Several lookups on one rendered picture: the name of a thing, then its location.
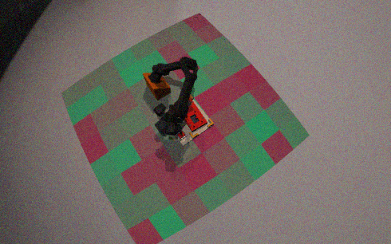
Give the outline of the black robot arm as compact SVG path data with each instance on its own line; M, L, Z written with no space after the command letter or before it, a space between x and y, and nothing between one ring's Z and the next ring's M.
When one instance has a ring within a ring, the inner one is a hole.
M197 79L198 65L196 60L192 58L183 57L179 61L168 63L168 64L157 64L152 67L152 73L149 80L152 83L159 83L160 78L169 75L170 71L182 69L185 79L183 87L180 91L178 100L174 104L169 105L169 110L165 113L165 118L168 120L164 121L162 117L157 123L156 128L161 133L166 132L166 135L177 134L177 124L182 123L188 114L188 100L193 88L193 85ZM193 70L190 73L189 70ZM179 118L176 118L179 117Z

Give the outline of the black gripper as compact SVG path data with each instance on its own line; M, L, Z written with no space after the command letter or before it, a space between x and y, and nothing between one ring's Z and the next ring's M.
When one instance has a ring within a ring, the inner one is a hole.
M162 116L164 118L164 121L167 122L168 120L165 118L165 113L164 113L164 110L166 108L164 107L164 104L163 103L160 103L159 105L157 105L155 108L154 108L154 112L158 115L158 116ZM179 123L177 124L177 133L179 131L182 130L182 127L179 125Z

